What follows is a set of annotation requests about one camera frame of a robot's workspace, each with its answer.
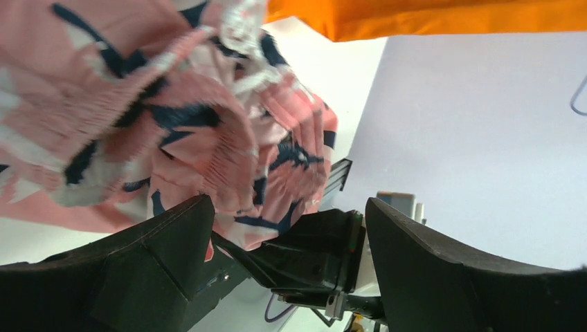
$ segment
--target patterned fabric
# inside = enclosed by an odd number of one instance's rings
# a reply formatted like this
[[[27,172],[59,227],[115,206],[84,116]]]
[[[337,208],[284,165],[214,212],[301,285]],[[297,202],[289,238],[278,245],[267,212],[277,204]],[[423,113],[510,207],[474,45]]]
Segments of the patterned fabric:
[[[252,250],[317,211],[336,116],[264,6],[2,1],[0,216],[117,232],[207,194],[214,231]]]

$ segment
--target robotic arm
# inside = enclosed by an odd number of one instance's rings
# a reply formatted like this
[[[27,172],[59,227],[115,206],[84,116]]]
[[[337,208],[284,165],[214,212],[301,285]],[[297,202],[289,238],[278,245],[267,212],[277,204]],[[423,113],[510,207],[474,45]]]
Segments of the robotic arm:
[[[364,218],[340,210],[303,216],[288,233],[250,252],[214,234],[213,219],[210,199],[198,196],[39,263],[0,266],[0,331],[180,331],[198,293],[210,235],[282,301],[323,308],[330,317],[352,311],[402,332],[587,326],[585,268],[560,271],[503,259],[377,199],[369,199]],[[365,264],[370,259],[373,264]],[[380,296],[356,292],[365,275],[377,276]]]

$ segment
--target yellow object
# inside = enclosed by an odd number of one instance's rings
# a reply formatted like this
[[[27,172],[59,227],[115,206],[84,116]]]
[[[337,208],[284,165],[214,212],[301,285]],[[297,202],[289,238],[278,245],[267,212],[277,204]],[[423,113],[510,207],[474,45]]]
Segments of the yellow object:
[[[587,30],[587,0],[270,0],[333,42],[393,35]]]

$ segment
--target pink patterned garment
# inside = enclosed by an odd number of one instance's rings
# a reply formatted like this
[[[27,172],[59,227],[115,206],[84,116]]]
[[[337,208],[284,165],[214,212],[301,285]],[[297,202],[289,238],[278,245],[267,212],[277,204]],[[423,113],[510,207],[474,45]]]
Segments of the pink patterned garment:
[[[265,1],[0,2],[0,216],[117,232],[207,194],[252,250],[317,211],[336,116]]]

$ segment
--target orange fabric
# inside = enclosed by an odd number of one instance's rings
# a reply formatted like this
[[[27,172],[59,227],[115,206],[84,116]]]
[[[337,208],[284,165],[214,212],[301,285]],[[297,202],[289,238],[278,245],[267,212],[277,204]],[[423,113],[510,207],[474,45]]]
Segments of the orange fabric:
[[[270,0],[333,42],[393,35],[587,30],[587,0]]]

